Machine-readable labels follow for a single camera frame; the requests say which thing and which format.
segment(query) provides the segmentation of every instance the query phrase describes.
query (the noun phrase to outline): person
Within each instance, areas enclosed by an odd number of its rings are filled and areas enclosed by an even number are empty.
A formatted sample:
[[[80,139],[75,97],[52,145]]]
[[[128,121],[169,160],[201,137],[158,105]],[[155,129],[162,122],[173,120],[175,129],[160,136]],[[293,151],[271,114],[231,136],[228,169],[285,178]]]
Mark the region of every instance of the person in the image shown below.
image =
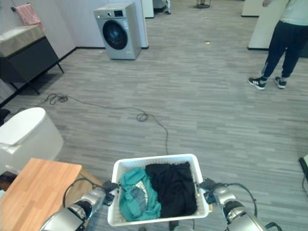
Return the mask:
[[[276,0],[264,0],[267,7]],[[273,73],[281,56],[285,52],[281,77],[275,77],[277,87],[284,89],[288,77],[293,72],[302,49],[308,42],[308,0],[289,0],[286,9],[277,23],[271,42],[269,54],[259,78],[249,78],[248,83],[259,90],[264,90],[266,82]]]

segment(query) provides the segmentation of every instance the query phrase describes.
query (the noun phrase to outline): teal cloth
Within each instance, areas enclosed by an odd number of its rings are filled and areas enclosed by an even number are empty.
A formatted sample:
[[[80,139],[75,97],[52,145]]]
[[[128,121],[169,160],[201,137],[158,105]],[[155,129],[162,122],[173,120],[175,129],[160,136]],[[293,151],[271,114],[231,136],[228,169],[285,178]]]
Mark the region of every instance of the teal cloth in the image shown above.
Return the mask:
[[[160,217],[161,204],[157,200],[157,192],[152,188],[150,178],[144,169],[138,167],[126,172],[120,179],[123,188],[120,198],[120,211],[127,221],[151,220]],[[147,207],[142,210],[132,194],[136,184],[142,181],[148,194]]]

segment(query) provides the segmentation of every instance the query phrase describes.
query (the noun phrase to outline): black cloth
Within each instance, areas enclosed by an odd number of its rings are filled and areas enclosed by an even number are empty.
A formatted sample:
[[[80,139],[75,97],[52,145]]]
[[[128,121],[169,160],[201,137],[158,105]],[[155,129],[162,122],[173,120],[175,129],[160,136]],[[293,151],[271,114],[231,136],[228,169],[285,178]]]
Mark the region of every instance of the black cloth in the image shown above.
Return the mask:
[[[162,205],[161,218],[195,213],[197,210],[195,187],[188,162],[178,165],[147,165],[145,171]]]
[[[270,41],[269,55],[264,66],[263,77],[270,77],[285,49],[287,50],[282,66],[282,77],[289,77],[307,41],[308,26],[298,26],[279,21]]]

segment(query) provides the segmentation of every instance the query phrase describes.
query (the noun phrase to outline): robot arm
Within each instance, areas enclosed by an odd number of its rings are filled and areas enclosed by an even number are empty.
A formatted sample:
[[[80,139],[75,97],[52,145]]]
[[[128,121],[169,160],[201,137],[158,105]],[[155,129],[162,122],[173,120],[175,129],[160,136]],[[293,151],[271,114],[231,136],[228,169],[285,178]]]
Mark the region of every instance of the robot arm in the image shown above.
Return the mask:
[[[225,186],[213,191],[216,203],[227,221],[227,231],[266,231],[258,219]]]
[[[83,195],[72,205],[65,207],[50,216],[39,231],[84,231],[87,220],[102,205],[109,206],[114,196],[109,192],[118,187],[117,184],[106,182],[103,186],[94,185],[93,189]]]
[[[257,219],[256,207],[255,214],[252,214],[242,205],[232,191],[229,190],[227,187],[229,185],[239,185],[246,189],[240,184],[215,183],[211,179],[205,179],[205,181],[199,185],[200,188],[208,191],[205,193],[206,201],[209,204],[218,204],[222,210],[223,216],[227,221],[226,231],[267,231],[268,228],[274,226],[276,226],[279,231],[282,231],[282,229],[274,222],[263,226]]]

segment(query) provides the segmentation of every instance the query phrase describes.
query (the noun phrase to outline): wooden table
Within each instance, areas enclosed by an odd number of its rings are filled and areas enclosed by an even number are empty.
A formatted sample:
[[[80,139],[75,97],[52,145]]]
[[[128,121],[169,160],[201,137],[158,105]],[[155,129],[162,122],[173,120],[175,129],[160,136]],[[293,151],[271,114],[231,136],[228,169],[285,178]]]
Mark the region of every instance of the wooden table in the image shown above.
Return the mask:
[[[38,231],[45,220],[62,208],[66,188],[78,178],[98,179],[81,165],[32,158],[23,168],[0,201],[1,231]],[[78,181],[66,196],[66,205],[92,188]]]

